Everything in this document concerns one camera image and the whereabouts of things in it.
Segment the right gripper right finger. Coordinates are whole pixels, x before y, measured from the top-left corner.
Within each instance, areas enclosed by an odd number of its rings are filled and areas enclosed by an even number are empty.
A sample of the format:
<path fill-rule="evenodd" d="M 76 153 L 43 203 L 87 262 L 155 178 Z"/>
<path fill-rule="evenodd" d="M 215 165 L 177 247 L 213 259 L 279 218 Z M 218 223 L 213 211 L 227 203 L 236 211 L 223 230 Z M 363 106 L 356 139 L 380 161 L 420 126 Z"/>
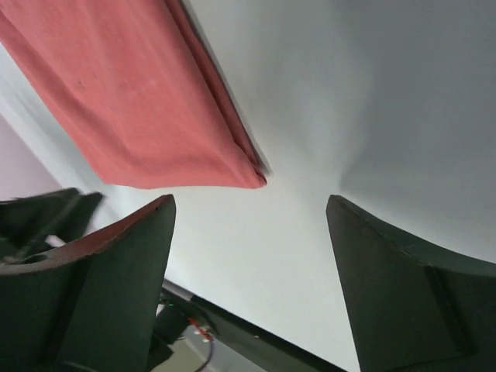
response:
<path fill-rule="evenodd" d="M 363 371 L 493 371 L 495 265 L 333 195 L 326 218 Z"/>

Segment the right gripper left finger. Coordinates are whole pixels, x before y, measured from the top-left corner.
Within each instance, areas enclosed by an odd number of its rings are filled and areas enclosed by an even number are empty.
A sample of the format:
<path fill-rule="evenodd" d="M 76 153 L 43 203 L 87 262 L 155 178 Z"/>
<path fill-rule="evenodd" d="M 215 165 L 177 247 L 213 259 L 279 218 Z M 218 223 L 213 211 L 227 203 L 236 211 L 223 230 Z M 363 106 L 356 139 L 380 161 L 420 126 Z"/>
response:
<path fill-rule="evenodd" d="M 176 218 L 163 195 L 1 269 L 3 371 L 144 371 Z"/>

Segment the pink t shirt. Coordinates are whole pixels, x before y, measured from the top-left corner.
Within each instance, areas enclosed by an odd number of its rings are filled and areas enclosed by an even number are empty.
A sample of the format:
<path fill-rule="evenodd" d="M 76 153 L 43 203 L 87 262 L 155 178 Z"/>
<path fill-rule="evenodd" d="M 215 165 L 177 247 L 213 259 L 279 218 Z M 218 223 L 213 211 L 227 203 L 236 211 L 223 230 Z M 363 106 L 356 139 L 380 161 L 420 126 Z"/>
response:
<path fill-rule="evenodd" d="M 105 183 L 267 183 L 182 2 L 3 1 L 1 41 Z"/>

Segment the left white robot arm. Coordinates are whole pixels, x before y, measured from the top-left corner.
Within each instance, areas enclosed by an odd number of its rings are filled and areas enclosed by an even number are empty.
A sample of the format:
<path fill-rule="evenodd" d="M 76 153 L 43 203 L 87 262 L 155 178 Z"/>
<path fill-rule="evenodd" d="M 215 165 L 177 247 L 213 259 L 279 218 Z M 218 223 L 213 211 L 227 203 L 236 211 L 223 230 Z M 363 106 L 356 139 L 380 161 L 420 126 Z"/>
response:
<path fill-rule="evenodd" d="M 53 248 L 55 236 L 63 243 L 81 238 L 104 195 L 82 194 L 65 188 L 1 202 L 1 265 L 22 264 L 28 257 Z"/>

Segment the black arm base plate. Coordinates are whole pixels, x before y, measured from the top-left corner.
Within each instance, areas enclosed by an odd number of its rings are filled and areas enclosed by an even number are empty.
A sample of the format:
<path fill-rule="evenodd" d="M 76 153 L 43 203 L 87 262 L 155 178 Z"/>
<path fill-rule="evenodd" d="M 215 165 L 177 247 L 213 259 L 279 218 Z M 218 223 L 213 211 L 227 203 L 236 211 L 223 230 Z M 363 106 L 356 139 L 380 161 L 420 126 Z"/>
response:
<path fill-rule="evenodd" d="M 147 368 L 172 356 L 171 346 L 188 327 L 193 327 L 209 345 L 207 361 L 214 357 L 215 346 L 222 344 L 266 371 L 341 371 L 299 346 L 164 280 L 153 329 Z"/>

